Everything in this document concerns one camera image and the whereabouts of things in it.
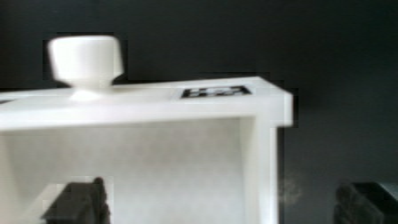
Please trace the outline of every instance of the white cylindrical peg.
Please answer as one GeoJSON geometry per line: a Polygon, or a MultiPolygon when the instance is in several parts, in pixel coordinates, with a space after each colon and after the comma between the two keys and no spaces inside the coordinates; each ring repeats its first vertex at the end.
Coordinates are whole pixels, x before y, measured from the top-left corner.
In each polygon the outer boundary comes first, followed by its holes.
{"type": "Polygon", "coordinates": [[[123,74],[119,42],[112,36],[75,36],[52,40],[54,76],[75,88],[71,100],[110,94],[112,80],[123,74]]]}

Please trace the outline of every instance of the rectangular opening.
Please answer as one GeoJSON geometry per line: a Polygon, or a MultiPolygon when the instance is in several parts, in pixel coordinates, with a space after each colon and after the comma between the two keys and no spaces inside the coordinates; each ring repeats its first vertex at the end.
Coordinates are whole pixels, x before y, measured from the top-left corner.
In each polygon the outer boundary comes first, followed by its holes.
{"type": "Polygon", "coordinates": [[[244,224],[240,120],[6,132],[22,211],[50,184],[100,176],[114,224],[244,224]]]}

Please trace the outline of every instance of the black label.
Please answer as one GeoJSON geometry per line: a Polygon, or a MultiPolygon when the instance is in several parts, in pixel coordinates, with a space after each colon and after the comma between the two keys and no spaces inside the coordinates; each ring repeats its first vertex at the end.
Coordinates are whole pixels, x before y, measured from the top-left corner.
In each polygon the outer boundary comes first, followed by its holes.
{"type": "Polygon", "coordinates": [[[244,96],[251,94],[253,93],[245,86],[221,86],[221,87],[185,89],[181,98],[244,96]]]}

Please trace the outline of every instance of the white box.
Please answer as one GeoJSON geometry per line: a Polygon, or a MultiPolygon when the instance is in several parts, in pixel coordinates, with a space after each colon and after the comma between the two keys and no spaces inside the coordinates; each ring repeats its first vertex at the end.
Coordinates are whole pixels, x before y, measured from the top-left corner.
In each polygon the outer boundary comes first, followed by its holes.
{"type": "Polygon", "coordinates": [[[0,223],[45,223],[64,184],[102,176],[112,224],[277,224],[292,94],[258,77],[114,89],[93,102],[71,89],[0,94],[0,223]],[[181,99],[231,86],[251,94],[181,99]]]}

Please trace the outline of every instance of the white top surface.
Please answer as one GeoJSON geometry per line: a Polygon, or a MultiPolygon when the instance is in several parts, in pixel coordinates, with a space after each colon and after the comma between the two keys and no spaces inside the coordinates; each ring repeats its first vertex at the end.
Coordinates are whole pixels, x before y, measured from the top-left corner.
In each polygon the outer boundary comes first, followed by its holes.
{"type": "Polygon", "coordinates": [[[267,113],[272,126],[292,125],[292,94],[260,77],[114,86],[91,102],[70,100],[73,90],[0,94],[0,130],[137,123],[267,113]],[[187,88],[244,85],[253,95],[181,99],[187,88]]]}

